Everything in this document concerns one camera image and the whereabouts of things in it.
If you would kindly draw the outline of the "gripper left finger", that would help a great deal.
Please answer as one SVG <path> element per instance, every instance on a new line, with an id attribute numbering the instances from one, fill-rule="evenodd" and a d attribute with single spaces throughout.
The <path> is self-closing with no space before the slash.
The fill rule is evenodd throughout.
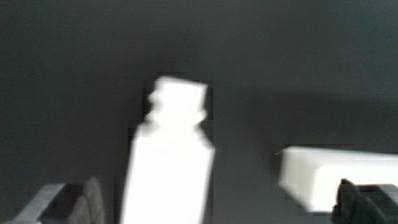
<path id="1" fill-rule="evenodd" d="M 77 184 L 47 184 L 11 224 L 107 224 L 98 179 L 89 178 Z"/>

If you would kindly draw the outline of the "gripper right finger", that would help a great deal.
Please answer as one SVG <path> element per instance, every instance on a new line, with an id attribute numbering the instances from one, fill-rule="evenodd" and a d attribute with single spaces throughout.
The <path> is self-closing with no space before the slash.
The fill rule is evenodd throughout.
<path id="1" fill-rule="evenodd" d="M 398 224 L 398 187 L 356 185 L 343 179 L 331 220 L 333 224 Z"/>

